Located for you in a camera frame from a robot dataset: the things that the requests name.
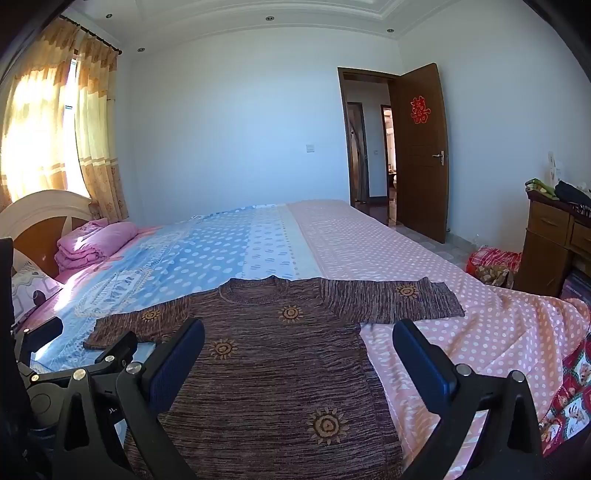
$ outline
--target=folded pink blanket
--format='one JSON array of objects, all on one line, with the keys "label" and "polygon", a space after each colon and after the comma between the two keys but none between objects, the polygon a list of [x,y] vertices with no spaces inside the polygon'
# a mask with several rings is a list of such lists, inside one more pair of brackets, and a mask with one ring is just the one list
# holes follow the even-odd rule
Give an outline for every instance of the folded pink blanket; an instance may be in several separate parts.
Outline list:
[{"label": "folded pink blanket", "polygon": [[137,234],[138,228],[132,222],[111,225],[106,225],[106,219],[89,222],[58,240],[56,263],[64,271],[101,262]]}]

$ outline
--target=ceiling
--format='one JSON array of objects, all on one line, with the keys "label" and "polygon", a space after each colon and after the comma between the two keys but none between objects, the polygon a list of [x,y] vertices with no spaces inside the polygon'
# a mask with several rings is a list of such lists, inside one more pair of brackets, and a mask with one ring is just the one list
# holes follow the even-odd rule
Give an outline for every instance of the ceiling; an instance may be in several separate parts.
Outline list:
[{"label": "ceiling", "polygon": [[456,0],[76,0],[121,47],[161,49],[218,33],[325,27],[400,38]]}]

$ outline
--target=wooden desk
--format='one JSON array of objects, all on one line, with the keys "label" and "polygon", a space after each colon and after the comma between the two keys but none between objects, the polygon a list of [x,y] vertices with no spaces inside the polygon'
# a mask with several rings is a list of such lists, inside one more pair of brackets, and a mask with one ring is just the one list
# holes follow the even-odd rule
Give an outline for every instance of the wooden desk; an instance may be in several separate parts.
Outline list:
[{"label": "wooden desk", "polygon": [[558,297],[573,266],[591,274],[591,219],[537,192],[528,196],[530,219],[514,289]]}]

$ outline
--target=yellow curtain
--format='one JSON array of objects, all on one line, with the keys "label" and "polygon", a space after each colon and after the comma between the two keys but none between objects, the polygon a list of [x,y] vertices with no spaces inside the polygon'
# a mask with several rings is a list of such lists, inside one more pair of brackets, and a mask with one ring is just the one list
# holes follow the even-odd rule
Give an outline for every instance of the yellow curtain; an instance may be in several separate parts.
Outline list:
[{"label": "yellow curtain", "polygon": [[76,66],[76,143],[82,177],[100,214],[109,222],[129,215],[115,154],[113,111],[117,52],[90,35],[80,45]]},{"label": "yellow curtain", "polygon": [[40,190],[66,190],[64,90],[79,28],[54,20],[31,45],[8,94],[0,138],[0,211]]}]

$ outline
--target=drawer handle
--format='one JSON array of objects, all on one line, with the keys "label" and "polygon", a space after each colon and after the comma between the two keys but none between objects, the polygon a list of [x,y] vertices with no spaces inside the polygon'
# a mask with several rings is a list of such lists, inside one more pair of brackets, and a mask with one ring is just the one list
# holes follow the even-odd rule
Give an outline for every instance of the drawer handle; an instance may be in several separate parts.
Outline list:
[{"label": "drawer handle", "polygon": [[540,220],[542,220],[544,223],[547,223],[548,225],[558,226],[558,224],[548,220],[547,218],[541,218]]}]

